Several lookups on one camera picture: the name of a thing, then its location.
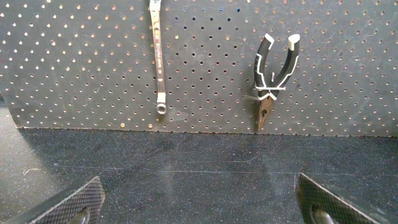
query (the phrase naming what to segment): black speckled surface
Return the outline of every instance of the black speckled surface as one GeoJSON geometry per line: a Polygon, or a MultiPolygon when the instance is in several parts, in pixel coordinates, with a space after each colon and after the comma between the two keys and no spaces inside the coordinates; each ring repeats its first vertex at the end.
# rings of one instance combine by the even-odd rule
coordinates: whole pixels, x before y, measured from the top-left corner
{"type": "Polygon", "coordinates": [[[398,141],[21,129],[0,101],[0,222],[99,175],[100,223],[302,223],[299,171],[398,216],[398,141]]]}

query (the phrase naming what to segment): pliers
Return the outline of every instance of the pliers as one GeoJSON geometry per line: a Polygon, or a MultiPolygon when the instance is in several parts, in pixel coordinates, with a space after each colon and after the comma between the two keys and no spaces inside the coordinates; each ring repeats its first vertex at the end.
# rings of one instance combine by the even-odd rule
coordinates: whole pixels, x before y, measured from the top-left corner
{"type": "Polygon", "coordinates": [[[266,58],[272,44],[274,44],[274,39],[269,34],[266,34],[257,50],[256,61],[254,62],[254,81],[256,82],[256,89],[258,90],[258,99],[260,100],[258,131],[261,130],[266,122],[271,112],[272,104],[274,100],[276,100],[279,92],[286,89],[284,86],[293,74],[297,64],[300,50],[300,35],[291,35],[288,40],[289,50],[287,52],[287,58],[282,70],[276,77],[274,76],[274,72],[272,72],[272,75],[264,74],[266,58]]]}

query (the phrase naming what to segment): metal wrench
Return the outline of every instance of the metal wrench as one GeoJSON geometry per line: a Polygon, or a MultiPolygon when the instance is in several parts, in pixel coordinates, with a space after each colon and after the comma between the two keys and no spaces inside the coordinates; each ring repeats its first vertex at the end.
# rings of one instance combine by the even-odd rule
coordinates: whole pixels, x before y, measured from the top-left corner
{"type": "Polygon", "coordinates": [[[160,2],[162,0],[150,0],[149,10],[152,18],[152,31],[154,34],[155,64],[157,74],[157,105],[158,114],[166,114],[166,89],[164,87],[164,70],[162,58],[162,39],[160,35],[160,2]]]}

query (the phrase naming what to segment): gray perforated metal board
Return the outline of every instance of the gray perforated metal board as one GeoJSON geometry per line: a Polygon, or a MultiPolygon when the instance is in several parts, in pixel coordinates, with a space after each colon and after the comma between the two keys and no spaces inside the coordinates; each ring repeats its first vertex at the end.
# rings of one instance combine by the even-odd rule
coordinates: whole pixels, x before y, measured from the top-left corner
{"type": "Polygon", "coordinates": [[[168,112],[149,1],[1,1],[0,86],[19,127],[253,133],[256,50],[300,58],[261,133],[397,135],[397,1],[163,0],[168,112]]]}

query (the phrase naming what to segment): table surface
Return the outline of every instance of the table surface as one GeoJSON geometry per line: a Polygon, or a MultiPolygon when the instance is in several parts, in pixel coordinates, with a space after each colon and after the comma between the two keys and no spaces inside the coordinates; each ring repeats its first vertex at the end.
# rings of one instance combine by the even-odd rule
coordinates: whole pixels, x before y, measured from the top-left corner
{"type": "Polygon", "coordinates": [[[302,223],[298,172],[398,216],[398,140],[16,129],[0,101],[0,222],[98,175],[100,223],[302,223]]]}

